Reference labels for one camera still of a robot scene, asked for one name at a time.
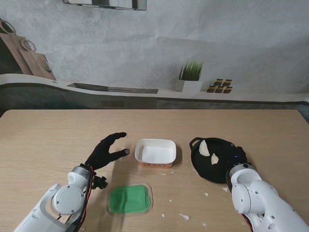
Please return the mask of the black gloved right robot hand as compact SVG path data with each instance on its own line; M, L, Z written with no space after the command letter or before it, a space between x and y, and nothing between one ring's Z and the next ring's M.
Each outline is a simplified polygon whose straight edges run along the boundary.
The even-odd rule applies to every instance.
M239 164L247 163L247 157L245 151L240 146L235 146L231 143L228 146L228 163L231 167L234 167Z

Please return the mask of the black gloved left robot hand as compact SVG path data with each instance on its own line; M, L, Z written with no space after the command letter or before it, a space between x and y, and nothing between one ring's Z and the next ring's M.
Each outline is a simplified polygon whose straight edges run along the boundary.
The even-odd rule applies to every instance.
M109 152L110 147L114 144L114 142L124 137L126 137L125 132L118 132L108 135L106 138L101 140L84 163L85 166L91 166L93 171L95 171L107 166L110 162L129 155L129 149L123 149L113 153Z

